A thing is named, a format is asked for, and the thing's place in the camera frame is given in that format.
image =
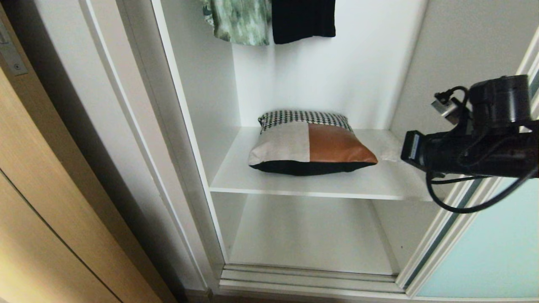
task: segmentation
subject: hanging clothes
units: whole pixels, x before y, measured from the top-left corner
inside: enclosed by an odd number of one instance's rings
[[[269,45],[271,0],[202,0],[204,19],[219,39],[243,45]]]
[[[272,23],[275,44],[335,37],[335,0],[273,0]]]

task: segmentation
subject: wooden cabinet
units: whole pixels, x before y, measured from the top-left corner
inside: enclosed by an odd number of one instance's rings
[[[0,297],[175,302],[54,110],[0,7]]]

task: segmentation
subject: closet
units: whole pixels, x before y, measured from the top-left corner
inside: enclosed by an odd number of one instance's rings
[[[153,5],[226,264],[222,280],[241,268],[394,282],[442,214],[424,174],[399,159],[405,132],[449,130],[430,106],[434,93],[514,73],[533,34],[513,34],[527,22],[513,23],[520,11],[484,28],[509,7],[503,1],[337,0],[335,38],[243,46],[215,38],[198,1]],[[437,36],[448,26],[467,44]],[[507,62],[492,62],[501,57]],[[310,177],[250,168],[257,118],[274,109],[346,115],[379,163]],[[447,197],[460,189],[439,190]],[[358,289],[404,292],[393,285]]]

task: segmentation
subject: black cable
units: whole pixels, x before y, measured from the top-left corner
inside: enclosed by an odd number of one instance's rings
[[[462,181],[468,181],[468,180],[476,180],[476,179],[483,179],[483,178],[489,178],[489,176],[473,176],[473,177],[465,177],[465,178],[457,178],[457,179],[449,179],[449,180],[438,180],[438,181],[431,181],[432,184],[450,184],[450,183],[457,183]]]
[[[484,159],[488,158],[493,152],[495,152],[499,147],[500,145],[504,144],[506,141],[509,141],[509,140],[515,140],[516,139],[516,136],[511,136],[511,137],[505,137],[505,138],[502,138],[500,140],[498,140],[498,142],[496,142],[495,144],[493,144],[491,147],[489,147],[487,149],[486,152],[484,152],[481,157],[479,157],[479,159],[471,162],[471,163],[462,163],[462,159],[460,158],[461,156],[463,156],[464,152],[462,152],[460,155],[459,155],[459,158],[457,160],[457,163],[463,167],[471,167],[471,166],[475,166],[477,164],[479,164],[479,162],[483,161]]]
[[[431,195],[432,199],[436,204],[438,204],[440,207],[442,207],[445,210],[456,212],[458,214],[471,214],[473,212],[478,212],[480,210],[486,209],[491,207],[492,205],[498,203],[499,201],[503,200],[505,197],[507,197],[509,194],[511,194],[515,189],[517,189],[519,186],[521,186],[527,179],[530,179],[535,174],[537,174],[539,166],[535,166],[532,170],[530,170],[525,175],[518,178],[515,182],[513,182],[509,187],[507,187],[505,190],[503,190],[501,193],[496,195],[494,198],[469,208],[455,208],[452,206],[449,206],[445,204],[436,194],[434,193],[434,190],[432,189],[432,171],[428,170],[426,174],[426,183],[427,183],[427,190],[429,191],[429,194]]]
[[[451,94],[453,94],[456,91],[462,91],[464,93],[464,98],[462,99],[462,105],[466,107],[466,102],[468,102],[469,90],[465,88],[464,86],[455,86],[454,88],[451,88],[449,90]]]
[[[488,107],[488,112],[487,112],[487,114],[488,114],[488,117],[491,116],[490,107]],[[475,141],[472,142],[468,147],[466,147],[466,148],[460,153],[460,155],[457,157],[457,164],[458,164],[458,165],[461,165],[461,166],[464,166],[464,167],[474,166],[474,165],[477,165],[482,159],[485,159],[485,158],[488,156],[488,154],[487,154],[487,155],[485,155],[484,157],[482,157],[481,160],[477,160],[477,161],[474,161],[474,162],[472,162],[472,163],[464,163],[464,157],[465,157],[465,155],[468,153],[468,151],[469,151],[470,149],[472,149],[475,145],[477,145],[481,140],[483,140],[483,139],[487,136],[487,134],[488,134],[489,132],[490,132],[490,122],[488,123],[488,125],[486,125],[486,126],[483,128],[481,134],[479,134],[479,135],[477,136],[477,138],[475,139]]]

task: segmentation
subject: black camera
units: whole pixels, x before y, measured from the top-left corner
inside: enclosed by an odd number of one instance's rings
[[[452,96],[456,91],[464,92],[462,101]],[[432,105],[456,126],[449,132],[429,135],[417,130],[407,132],[400,158],[427,172],[427,188],[437,203],[431,185],[452,182],[432,179],[444,174],[474,176],[456,182],[488,176],[518,177],[519,185],[538,177],[539,120],[531,119],[529,94],[527,75],[479,82],[469,90],[457,86],[437,93]],[[472,111],[466,107],[468,100]]]

